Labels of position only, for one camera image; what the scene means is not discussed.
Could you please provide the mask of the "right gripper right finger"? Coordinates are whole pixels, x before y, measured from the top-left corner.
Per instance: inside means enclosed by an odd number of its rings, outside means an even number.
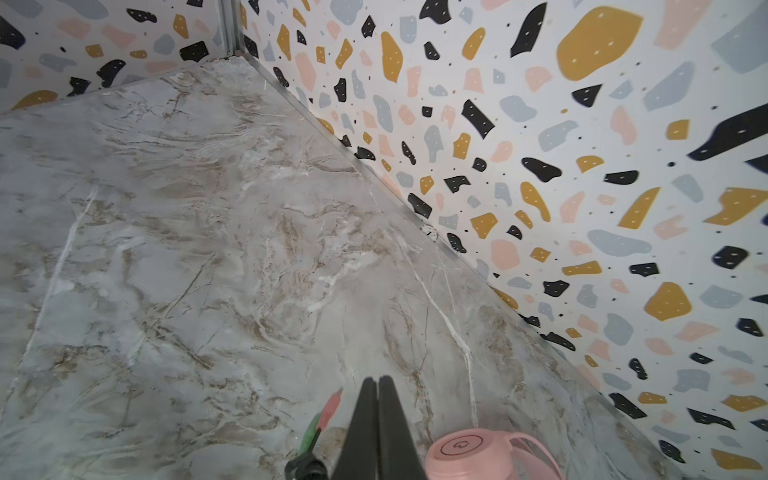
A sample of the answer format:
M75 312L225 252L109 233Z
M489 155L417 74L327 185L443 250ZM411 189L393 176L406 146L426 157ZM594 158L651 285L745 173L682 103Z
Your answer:
M379 478L427 479L390 376L379 378Z

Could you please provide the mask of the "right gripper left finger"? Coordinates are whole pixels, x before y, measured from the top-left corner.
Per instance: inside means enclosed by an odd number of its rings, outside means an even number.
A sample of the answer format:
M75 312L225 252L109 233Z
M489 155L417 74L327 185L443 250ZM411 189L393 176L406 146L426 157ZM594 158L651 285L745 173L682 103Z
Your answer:
M366 378L361 386L332 480L376 480L378 476L378 390Z

